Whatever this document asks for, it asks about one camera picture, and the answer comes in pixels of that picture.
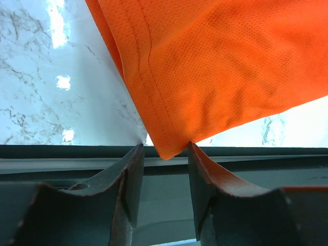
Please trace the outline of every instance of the seam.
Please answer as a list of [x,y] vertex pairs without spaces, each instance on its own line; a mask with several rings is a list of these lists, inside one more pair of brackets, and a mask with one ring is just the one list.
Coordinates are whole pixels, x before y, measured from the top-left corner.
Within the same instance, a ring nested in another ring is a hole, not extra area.
[[[152,71],[151,71],[151,68],[150,68],[149,58],[150,58],[150,53],[151,53],[151,49],[152,49],[152,41],[151,41],[150,29],[149,29],[149,24],[148,24],[148,22],[147,22],[147,20],[146,20],[145,14],[144,14],[144,12],[142,11],[141,4],[140,4],[139,0],[137,0],[137,1],[138,1],[139,5],[140,5],[141,12],[142,12],[142,16],[143,16],[143,18],[145,19],[145,22],[146,22],[146,24],[147,24],[147,27],[148,27],[148,33],[149,33],[149,37],[150,37],[150,52],[149,52],[149,55],[148,55],[148,66],[149,66],[149,70],[150,70],[151,75],[152,75],[153,83],[154,83],[155,86],[156,86],[156,89],[157,89],[157,91],[158,91],[158,94],[159,94],[159,96],[160,96],[160,98],[161,98],[161,101],[162,101],[162,103],[163,103],[164,109],[166,110],[166,113],[167,113],[167,115],[168,115],[168,119],[169,119],[169,121],[170,121],[171,128],[173,129],[173,132],[174,132],[175,136],[177,136],[177,135],[176,135],[176,132],[175,132],[175,129],[174,129],[173,126],[172,126],[172,122],[171,122],[170,116],[169,116],[169,114],[168,114],[168,110],[167,110],[167,108],[166,108],[166,106],[165,106],[165,104],[164,104],[163,97],[161,96],[161,94],[160,94],[160,92],[159,92],[158,86],[157,86],[157,84],[156,84],[156,82],[155,82],[155,79],[154,79],[154,75],[153,75],[153,73],[152,73]],[[130,25],[130,28],[131,28],[131,30],[132,30],[133,37],[134,37],[134,41],[135,41],[136,46],[137,46],[137,55],[138,55],[138,74],[139,74],[140,79],[141,79],[142,81],[144,81],[144,79],[143,79],[143,77],[142,77],[142,75],[141,75],[141,72],[140,72],[140,50],[139,50],[139,43],[138,43],[138,40],[137,40],[137,35],[136,35],[136,33],[135,33],[134,29],[133,29],[133,26],[132,26],[132,23],[131,23],[131,20],[130,20],[130,16],[129,16],[129,14],[128,14],[126,8],[124,7],[124,4],[123,4],[122,0],[120,0],[120,3],[121,3],[121,6],[122,6],[122,8],[124,9],[124,11],[125,11],[125,13],[126,13],[126,15],[127,15],[127,17],[128,17],[129,25]],[[150,97],[149,97],[148,93],[147,93],[147,98],[148,98],[148,101],[149,101],[149,102],[152,101],[152,100],[150,100]],[[171,154],[174,154],[171,145],[169,145],[169,149],[170,149],[170,151],[171,151]]]
[[146,24],[147,24],[147,29],[148,29],[148,33],[149,33],[150,50],[149,50],[148,59],[147,59],[148,67],[149,67],[149,71],[150,71],[150,74],[152,75],[153,83],[154,83],[154,85],[156,86],[156,89],[157,89],[157,91],[158,91],[158,95],[159,95],[159,97],[160,97],[160,99],[161,99],[161,101],[162,101],[162,103],[163,103],[164,109],[165,109],[165,111],[166,111],[166,113],[167,113],[167,115],[168,115],[168,119],[169,119],[169,121],[170,121],[171,128],[173,129],[173,132],[174,132],[174,134],[175,134],[176,139],[178,139],[177,134],[176,134],[176,131],[175,131],[174,127],[173,127],[173,124],[172,124],[172,121],[171,121],[170,115],[169,115],[169,111],[168,111],[168,109],[167,109],[167,107],[166,107],[166,105],[165,105],[165,103],[164,103],[163,97],[162,97],[162,95],[161,95],[161,93],[160,93],[160,91],[159,91],[158,85],[157,85],[157,83],[156,83],[156,81],[155,81],[155,78],[154,78],[153,71],[152,71],[151,66],[150,66],[150,61],[149,61],[149,59],[150,59],[150,55],[151,55],[152,48],[153,48],[152,36],[151,36],[151,33],[150,33],[150,26],[149,26],[149,23],[148,23],[148,21],[147,21],[147,19],[146,19],[145,13],[144,13],[144,11],[142,10],[142,6],[141,6],[141,3],[140,3],[140,0],[137,0],[137,1],[138,1],[138,3],[139,3],[140,9],[141,9],[142,16],[143,16],[143,18],[144,18],[144,20],[145,20],[145,22],[146,22]]

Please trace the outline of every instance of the orange cloth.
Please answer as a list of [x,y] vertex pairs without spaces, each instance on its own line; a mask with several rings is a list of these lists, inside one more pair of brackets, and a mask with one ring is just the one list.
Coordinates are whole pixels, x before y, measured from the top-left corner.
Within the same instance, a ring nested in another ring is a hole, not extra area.
[[86,2],[163,159],[328,95],[326,0]]

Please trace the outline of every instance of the marble table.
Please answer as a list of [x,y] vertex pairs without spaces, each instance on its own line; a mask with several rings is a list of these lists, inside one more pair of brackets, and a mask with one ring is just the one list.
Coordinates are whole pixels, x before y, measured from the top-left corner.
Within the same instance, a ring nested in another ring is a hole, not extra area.
[[[1,145],[152,145],[84,0],[0,1]],[[328,147],[328,97],[201,146]]]

